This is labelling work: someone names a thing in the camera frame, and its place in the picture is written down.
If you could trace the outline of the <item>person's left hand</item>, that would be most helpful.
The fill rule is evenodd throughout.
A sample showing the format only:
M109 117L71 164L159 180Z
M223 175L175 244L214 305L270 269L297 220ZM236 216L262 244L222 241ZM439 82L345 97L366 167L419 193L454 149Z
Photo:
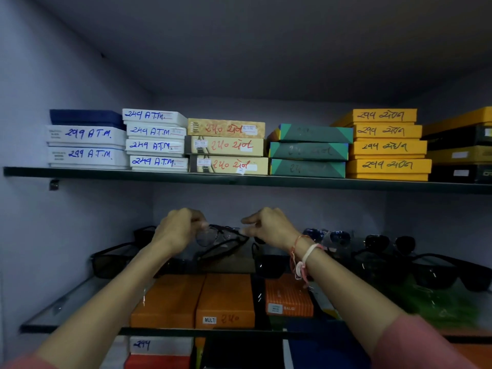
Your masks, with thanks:
M179 254L193 240L189 238L190 214L187 209L169 211L157 226L149 246L159 258L167 260Z

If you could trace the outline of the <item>person's right hand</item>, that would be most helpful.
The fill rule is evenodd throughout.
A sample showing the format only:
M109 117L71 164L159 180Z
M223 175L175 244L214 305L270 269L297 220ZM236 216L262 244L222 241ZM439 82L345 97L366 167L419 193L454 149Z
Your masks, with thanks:
M290 220L279 208L264 207L258 212L241 220L243 227L260 227L261 241L275 248L289 252L301 236Z

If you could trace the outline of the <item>black thin-frame eyeglasses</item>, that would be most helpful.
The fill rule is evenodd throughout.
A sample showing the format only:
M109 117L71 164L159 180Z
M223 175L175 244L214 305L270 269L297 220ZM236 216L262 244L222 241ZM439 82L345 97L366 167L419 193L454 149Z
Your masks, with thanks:
M238 228L209 224L196 234L201 249L193 258L202 264L222 260L235 254L248 241L249 237L241 234Z

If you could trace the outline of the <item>person's left forearm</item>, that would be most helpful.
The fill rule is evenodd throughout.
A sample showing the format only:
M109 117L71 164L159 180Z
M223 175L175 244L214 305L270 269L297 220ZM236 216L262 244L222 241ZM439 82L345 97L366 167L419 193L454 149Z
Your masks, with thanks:
M123 324L157 271L176 253L169 239L152 241L36 350L55 369L99 369Z

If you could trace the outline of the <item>glass shelf with boxes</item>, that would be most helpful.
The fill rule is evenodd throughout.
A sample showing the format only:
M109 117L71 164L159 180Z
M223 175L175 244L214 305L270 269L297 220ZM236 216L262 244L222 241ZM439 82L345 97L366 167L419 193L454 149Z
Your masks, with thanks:
M331 179L276 177L207 173L153 173L98 169L3 167L5 177L60 179L95 179L143 182L187 183L224 186L264 186L318 188L336 190L455 193L492 196L492 185L442 182L391 181L371 179Z

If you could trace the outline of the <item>white wrist band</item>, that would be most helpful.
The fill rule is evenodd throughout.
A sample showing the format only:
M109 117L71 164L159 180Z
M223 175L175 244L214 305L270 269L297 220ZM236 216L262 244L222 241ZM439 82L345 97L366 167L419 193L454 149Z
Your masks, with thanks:
M294 263L294 276L295 276L295 279L297 280L303 280L306 287L309 286L309 281L308 281L308 271L307 271L307 267L306 267L306 262L307 262L307 259L309 258L309 256L311 255L311 253L314 251L315 248L319 248L319 249L322 249L322 250L325 250L324 246L318 244L318 243L315 243L315 244L312 244L309 249L307 250L307 252L304 254L304 257L302 258L301 261L299 262L295 262Z

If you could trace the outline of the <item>beige patterned flat box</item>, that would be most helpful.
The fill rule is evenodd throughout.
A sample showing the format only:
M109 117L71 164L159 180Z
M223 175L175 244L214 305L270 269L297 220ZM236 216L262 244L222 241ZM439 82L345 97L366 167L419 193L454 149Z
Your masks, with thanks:
M266 124L264 122L201 118L188 119L188 135L191 136L264 139L265 134Z
M264 156L264 140L248 137L186 136L185 155Z
M267 176L269 159L247 156L190 155L189 171L192 173Z

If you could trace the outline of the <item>teal flat box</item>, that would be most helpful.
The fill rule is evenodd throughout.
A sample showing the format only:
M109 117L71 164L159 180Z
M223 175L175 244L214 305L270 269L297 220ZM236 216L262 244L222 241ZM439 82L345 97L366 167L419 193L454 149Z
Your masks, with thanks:
M345 162L271 159L269 175L344 179L346 177L345 168Z
M353 129L329 126L280 124L269 136L270 142L353 143Z
M345 162L349 146L337 142L270 142L266 154L271 159Z

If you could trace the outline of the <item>white box with writing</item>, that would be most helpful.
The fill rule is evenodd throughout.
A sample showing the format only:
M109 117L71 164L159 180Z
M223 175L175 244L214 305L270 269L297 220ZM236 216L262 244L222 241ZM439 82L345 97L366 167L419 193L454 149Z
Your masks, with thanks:
M180 336L131 336L130 353L135 355L190 356L194 338Z

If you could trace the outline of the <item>large white flat box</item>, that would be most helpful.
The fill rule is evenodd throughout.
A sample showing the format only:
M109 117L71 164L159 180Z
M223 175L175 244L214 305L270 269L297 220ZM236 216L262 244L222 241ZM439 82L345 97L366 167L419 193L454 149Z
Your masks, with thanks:
M129 155L115 148L47 147L51 168L71 169L130 169Z
M126 131L103 126L46 125L46 142L50 147L103 147L124 149Z

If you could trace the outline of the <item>dark-lens aviator sunglasses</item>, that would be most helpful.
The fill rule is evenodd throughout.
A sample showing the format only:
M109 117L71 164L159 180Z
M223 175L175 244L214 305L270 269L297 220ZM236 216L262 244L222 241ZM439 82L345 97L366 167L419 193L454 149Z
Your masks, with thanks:
M407 235L397 237L394 241L385 235L368 235L364 241L364 250L371 253L383 253L390 245L394 247L397 254L409 256L416 248L416 241L414 237Z

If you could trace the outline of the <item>yellow flat box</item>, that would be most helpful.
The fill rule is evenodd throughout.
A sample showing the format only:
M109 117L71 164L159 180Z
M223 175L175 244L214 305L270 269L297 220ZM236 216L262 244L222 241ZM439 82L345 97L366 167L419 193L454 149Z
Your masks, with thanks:
M427 141L418 139L366 139L349 145L348 159L423 159Z
M331 127L351 127L358 123L415 123L417 109L352 109Z
M422 136L423 127L413 123L360 123L353 126L353 140L415 139Z
M346 178L389 181L428 181L430 159L357 159L346 164Z

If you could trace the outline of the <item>pink shirt sleeve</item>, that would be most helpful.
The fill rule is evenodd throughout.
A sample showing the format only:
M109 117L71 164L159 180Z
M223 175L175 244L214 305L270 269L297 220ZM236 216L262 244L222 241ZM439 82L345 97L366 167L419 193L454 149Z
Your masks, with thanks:
M384 330L372 369L478 369L419 316L402 315Z
M4 363L0 369L58 369L52 363L35 354L22 356Z

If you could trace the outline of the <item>green patterned box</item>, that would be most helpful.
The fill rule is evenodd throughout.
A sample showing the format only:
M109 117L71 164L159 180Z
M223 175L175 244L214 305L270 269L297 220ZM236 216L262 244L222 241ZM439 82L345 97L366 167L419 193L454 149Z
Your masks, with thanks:
M429 289L411 279L399 285L382 285L380 291L405 312L421 316L435 328L478 327L478 308L454 291Z

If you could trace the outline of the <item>black long box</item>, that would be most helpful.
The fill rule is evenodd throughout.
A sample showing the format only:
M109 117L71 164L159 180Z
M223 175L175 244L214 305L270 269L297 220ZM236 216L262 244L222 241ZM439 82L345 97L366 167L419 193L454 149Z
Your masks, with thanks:
M450 129L423 136L422 140L427 141L428 151L492 146L492 125L477 124Z
M492 185L492 163L433 165L428 181Z

